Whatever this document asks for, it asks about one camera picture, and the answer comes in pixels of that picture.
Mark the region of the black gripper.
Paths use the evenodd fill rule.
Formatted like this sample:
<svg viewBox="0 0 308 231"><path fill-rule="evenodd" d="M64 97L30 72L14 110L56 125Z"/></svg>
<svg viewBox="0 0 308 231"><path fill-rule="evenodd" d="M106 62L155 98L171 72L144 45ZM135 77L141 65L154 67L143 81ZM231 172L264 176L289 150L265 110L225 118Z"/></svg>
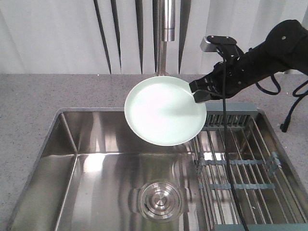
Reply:
<svg viewBox="0 0 308 231"><path fill-rule="evenodd" d="M216 64L214 70L200 79L189 83L196 103L217 100L214 93L223 93L223 76L225 79L225 95L231 98L242 89L247 88L277 72L285 71L286 64L269 55L265 46L259 45L242 56L235 57L230 64Z"/></svg>

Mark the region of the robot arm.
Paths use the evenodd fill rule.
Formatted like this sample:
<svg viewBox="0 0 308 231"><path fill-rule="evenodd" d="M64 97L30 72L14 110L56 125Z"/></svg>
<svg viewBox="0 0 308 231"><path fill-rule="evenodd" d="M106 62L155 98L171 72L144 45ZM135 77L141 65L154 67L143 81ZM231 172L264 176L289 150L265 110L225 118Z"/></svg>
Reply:
<svg viewBox="0 0 308 231"><path fill-rule="evenodd" d="M217 52L223 60L189 84L196 103L231 98L277 72L308 73L308 31L297 20L280 22L264 42L247 52L234 38L224 36L204 37L200 47L204 52Z"/></svg>

